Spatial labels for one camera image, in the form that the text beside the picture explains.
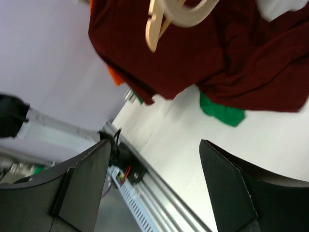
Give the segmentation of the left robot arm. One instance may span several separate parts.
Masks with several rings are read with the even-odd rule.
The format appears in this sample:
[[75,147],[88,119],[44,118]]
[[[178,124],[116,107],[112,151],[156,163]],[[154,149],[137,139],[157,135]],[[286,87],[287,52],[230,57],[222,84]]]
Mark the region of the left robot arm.
[[100,141],[98,131],[57,120],[4,93],[0,94],[0,137],[38,140],[69,149]]

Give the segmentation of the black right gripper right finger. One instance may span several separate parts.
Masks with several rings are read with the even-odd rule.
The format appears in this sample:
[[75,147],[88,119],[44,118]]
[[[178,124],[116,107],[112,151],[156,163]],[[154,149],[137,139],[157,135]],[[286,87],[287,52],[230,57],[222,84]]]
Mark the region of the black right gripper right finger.
[[208,140],[199,154],[218,231],[309,230],[307,181],[265,170]]

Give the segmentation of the wooden hanger with metal hook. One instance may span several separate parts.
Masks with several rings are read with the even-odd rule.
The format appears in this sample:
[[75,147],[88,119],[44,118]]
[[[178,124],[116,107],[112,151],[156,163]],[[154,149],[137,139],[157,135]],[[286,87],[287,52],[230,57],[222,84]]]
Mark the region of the wooden hanger with metal hook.
[[145,40],[151,52],[155,52],[157,44],[168,26],[176,22],[175,14],[168,16],[163,22],[164,10],[158,0],[151,0],[148,10],[148,19],[145,28]]

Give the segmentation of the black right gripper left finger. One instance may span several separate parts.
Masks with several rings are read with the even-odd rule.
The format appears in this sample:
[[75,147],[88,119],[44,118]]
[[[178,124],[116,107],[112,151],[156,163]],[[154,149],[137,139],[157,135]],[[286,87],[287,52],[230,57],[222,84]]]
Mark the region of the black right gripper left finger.
[[92,232],[110,160],[101,140],[47,170],[0,186],[2,232]]

